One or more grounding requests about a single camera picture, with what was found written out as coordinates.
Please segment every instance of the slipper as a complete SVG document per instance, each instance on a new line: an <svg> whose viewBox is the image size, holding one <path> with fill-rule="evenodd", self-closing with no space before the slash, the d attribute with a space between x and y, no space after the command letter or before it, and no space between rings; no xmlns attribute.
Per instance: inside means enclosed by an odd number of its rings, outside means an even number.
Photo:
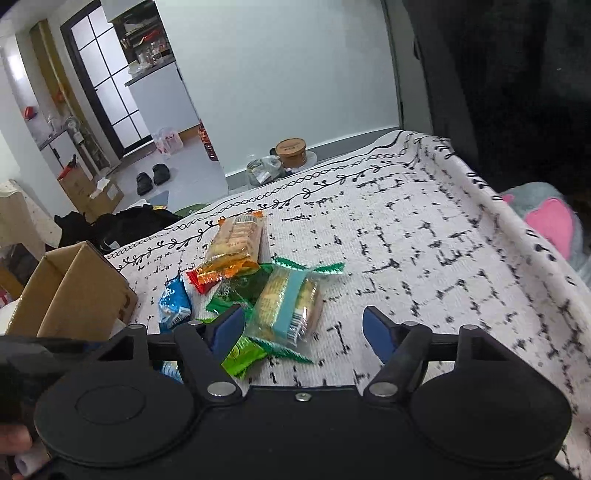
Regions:
<svg viewBox="0 0 591 480"><path fill-rule="evenodd" d="M154 186L152 185L152 179L146 172L139 173L135 178L138 182L138 195L142 196L148 193Z"/></svg>
<svg viewBox="0 0 591 480"><path fill-rule="evenodd" d="M152 167L154 172L154 183L162 185L165 181L170 179L170 170L163 163L158 163Z"/></svg>

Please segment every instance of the bedspread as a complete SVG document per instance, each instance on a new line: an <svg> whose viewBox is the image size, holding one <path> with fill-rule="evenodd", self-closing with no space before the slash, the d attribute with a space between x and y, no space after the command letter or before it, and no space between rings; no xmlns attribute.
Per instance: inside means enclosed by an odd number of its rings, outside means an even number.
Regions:
<svg viewBox="0 0 591 480"><path fill-rule="evenodd" d="M227 197L108 256L139 297L134 321L158 332L164 283L204 258L220 216L263 210L262 260L344 261L327 284L312 340L314 365L269 358L258 385L362 389L380 369L361 331L376 305L397 323L435 332L479 325L565 393L571 431L558 460L591 478L591 294L554 247L531 230L449 142L394 131L373 144L273 184ZM204 305L194 316L208 316ZM431 364L428 377L451 365Z"/></svg>

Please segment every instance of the red object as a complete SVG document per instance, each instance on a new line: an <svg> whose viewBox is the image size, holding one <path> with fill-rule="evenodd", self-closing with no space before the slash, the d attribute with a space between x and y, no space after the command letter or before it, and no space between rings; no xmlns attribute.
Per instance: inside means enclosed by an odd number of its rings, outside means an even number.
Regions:
<svg viewBox="0 0 591 480"><path fill-rule="evenodd" d="M57 181L60 181L61 179L65 178L66 175L68 175L71 171L72 167L65 166L64 169L61 171L60 175L58 176Z"/></svg>
<svg viewBox="0 0 591 480"><path fill-rule="evenodd" d="M195 288L201 295L205 295L217 283L216 281L211 283L200 283L199 278L197 276L197 272L195 270L188 271L187 278L189 279L189 282L195 285Z"/></svg>
<svg viewBox="0 0 591 480"><path fill-rule="evenodd" d="M25 108L25 111L22 113L22 116L25 120L30 120L31 118L35 118L37 112L35 111L35 107L28 106Z"/></svg>
<svg viewBox="0 0 591 480"><path fill-rule="evenodd" d="M199 123L197 127L199 129L199 137L201 138L201 142L203 142L203 146L205 147L207 156L211 161L218 161L215 150L213 149L213 145L209 141L209 135L207 134L207 130L205 130L205 127L203 126L203 122Z"/></svg>

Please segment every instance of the open cardboard box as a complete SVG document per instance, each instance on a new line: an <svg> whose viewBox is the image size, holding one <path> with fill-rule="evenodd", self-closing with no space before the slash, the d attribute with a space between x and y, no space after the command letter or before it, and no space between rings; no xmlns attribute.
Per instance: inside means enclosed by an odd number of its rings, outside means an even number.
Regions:
<svg viewBox="0 0 591 480"><path fill-rule="evenodd" d="M105 341L117 319L129 322L137 301L125 277L82 242L43 256L6 334Z"/></svg>

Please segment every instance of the cracker package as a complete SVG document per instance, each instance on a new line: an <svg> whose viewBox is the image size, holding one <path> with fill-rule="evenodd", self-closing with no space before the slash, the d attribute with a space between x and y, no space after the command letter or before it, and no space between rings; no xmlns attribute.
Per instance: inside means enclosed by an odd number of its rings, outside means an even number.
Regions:
<svg viewBox="0 0 591 480"><path fill-rule="evenodd" d="M310 269L285 258L273 263L273 273L256 301L245 335L265 350L285 356L285 348L298 348L316 329L323 306L321 279L343 273L344 264Z"/></svg>
<svg viewBox="0 0 591 480"><path fill-rule="evenodd" d="M262 212L219 219L219 230L197 270L200 284L209 284L258 270L264 217Z"/></svg>

